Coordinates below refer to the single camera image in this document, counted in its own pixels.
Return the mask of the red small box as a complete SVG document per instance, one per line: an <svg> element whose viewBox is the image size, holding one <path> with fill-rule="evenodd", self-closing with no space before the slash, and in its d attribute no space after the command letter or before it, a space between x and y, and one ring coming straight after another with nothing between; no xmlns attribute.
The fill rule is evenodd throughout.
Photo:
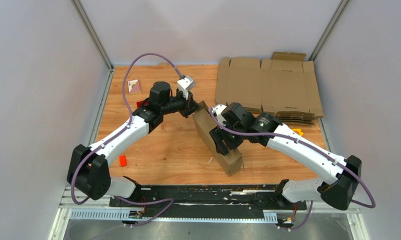
<svg viewBox="0 0 401 240"><path fill-rule="evenodd" d="M148 104L148 99L138 101L136 103L137 108L145 107Z"/></svg>

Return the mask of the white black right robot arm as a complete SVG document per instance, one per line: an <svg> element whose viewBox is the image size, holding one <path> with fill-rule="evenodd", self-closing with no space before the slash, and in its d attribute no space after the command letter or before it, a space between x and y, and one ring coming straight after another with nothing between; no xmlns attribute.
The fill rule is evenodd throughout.
<svg viewBox="0 0 401 240"><path fill-rule="evenodd" d="M347 210L361 184L362 161L327 151L294 132L276 116L263 112L254 116L240 103L218 104L207 109L217 124L209 134L216 152L226 156L244 141L281 152L313 171L307 180L282 180L274 202L286 209L299 201L323 200L338 210Z"/></svg>

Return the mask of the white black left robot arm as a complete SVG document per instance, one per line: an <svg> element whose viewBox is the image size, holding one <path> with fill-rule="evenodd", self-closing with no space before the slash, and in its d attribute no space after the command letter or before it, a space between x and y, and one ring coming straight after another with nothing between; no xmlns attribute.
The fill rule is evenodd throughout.
<svg viewBox="0 0 401 240"><path fill-rule="evenodd" d="M90 146L79 144L74 148L67 182L92 200L104 195L117 196L128 206L137 206L142 200L137 183L124 176L112 177L110 166L132 144L156 129L165 115L180 113L188 118L199 110L200 105L191 93L195 85L196 82L186 76L177 81L173 93L168 82L155 82L148 98L138 103L137 109L119 128Z"/></svg>

